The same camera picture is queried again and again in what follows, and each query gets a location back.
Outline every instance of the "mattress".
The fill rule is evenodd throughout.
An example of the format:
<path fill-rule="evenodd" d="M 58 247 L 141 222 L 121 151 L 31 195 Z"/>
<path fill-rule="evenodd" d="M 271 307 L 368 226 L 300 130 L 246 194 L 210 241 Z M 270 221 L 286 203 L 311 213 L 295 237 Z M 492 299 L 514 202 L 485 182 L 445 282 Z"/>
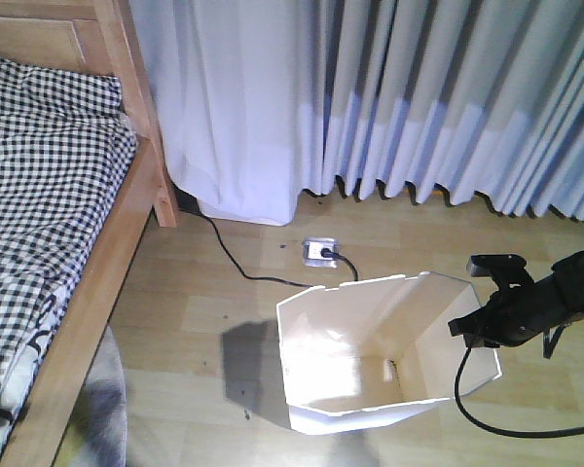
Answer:
<path fill-rule="evenodd" d="M 0 451 L 135 152 L 121 102 L 0 58 Z"/>

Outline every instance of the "floor outlet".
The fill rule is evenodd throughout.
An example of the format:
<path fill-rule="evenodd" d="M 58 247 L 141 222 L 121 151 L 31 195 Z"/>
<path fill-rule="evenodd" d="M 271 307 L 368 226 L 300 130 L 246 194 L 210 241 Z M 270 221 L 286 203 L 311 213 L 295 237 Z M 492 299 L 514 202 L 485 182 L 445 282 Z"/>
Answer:
<path fill-rule="evenodd" d="M 307 266 L 315 268 L 336 268 L 338 262 L 332 258 L 324 258 L 322 249 L 328 248 L 334 253 L 338 252 L 339 243 L 335 238 L 323 236 L 308 236 L 303 241 L 303 261 Z"/>

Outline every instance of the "white paper bin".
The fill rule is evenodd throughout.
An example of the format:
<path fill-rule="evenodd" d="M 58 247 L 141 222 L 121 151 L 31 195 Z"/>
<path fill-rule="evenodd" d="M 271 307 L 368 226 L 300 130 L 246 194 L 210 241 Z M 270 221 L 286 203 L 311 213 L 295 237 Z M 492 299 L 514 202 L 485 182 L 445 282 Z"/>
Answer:
<path fill-rule="evenodd" d="M 450 400 L 465 345 L 448 321 L 479 306 L 469 282 L 434 272 L 312 287 L 277 304 L 291 427 L 386 426 Z M 496 351 L 475 348 L 461 391 L 500 376 Z"/>

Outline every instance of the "laminate floor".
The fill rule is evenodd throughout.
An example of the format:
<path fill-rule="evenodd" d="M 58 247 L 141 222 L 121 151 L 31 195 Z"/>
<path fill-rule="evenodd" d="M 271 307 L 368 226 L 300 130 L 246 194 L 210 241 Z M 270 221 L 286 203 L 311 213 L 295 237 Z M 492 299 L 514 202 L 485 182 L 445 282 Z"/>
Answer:
<path fill-rule="evenodd" d="M 494 290 L 469 279 L 475 253 L 517 253 L 534 279 L 584 249 L 584 223 L 490 212 L 485 201 L 447 207 L 436 195 L 363 202 L 301 194 L 285 227 L 217 221 L 248 273 L 337 286 L 345 265 L 312 269 L 306 236 L 334 236 L 361 278 L 434 270 L 472 280 L 482 302 Z M 584 436 L 517 440 L 474 427 L 454 403 L 385 428 L 307 436 L 289 429 L 275 304 L 293 287 L 240 276 L 212 228 L 182 214 L 180 227 L 152 220 L 112 317 L 128 379 L 129 467 L 583 466 Z M 536 430 L 584 424 L 584 321 L 551 360 L 541 338 L 500 349 L 504 376 L 465 399 L 491 424 Z"/>

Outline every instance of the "wooden bed frame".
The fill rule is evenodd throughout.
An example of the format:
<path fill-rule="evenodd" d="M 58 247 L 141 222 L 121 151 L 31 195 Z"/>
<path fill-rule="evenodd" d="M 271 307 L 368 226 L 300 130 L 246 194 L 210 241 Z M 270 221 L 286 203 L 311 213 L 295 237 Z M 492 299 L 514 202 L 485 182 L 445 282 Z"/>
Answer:
<path fill-rule="evenodd" d="M 0 1 L 0 55 L 117 76 L 140 144 L 0 467 L 52 465 L 152 206 L 175 227 L 177 201 L 128 0 Z"/>

